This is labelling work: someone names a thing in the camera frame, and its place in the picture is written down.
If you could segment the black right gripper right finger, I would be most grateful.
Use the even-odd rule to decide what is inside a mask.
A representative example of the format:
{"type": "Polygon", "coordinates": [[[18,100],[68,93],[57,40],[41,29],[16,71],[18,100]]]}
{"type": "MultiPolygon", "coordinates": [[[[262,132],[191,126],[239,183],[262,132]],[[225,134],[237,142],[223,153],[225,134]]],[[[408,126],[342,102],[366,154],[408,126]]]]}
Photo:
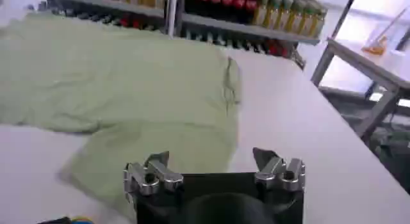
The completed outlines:
{"type": "Polygon", "coordinates": [[[273,150],[254,147],[254,160],[259,169],[254,174],[254,181],[266,190],[283,189],[288,192],[304,191],[306,166],[301,159],[286,161],[273,150]]]}

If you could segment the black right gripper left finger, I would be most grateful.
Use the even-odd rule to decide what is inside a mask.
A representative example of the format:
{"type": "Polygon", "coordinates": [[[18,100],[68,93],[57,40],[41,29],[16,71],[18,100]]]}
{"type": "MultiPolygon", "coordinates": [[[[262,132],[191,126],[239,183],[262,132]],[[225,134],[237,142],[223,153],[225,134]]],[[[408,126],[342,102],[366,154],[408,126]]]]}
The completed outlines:
{"type": "Polygon", "coordinates": [[[170,192],[177,191],[183,185],[184,177],[167,167],[169,157],[170,152],[164,151],[151,154],[144,164],[127,163],[123,170],[125,193],[151,196],[158,193],[161,186],[170,192]]]}

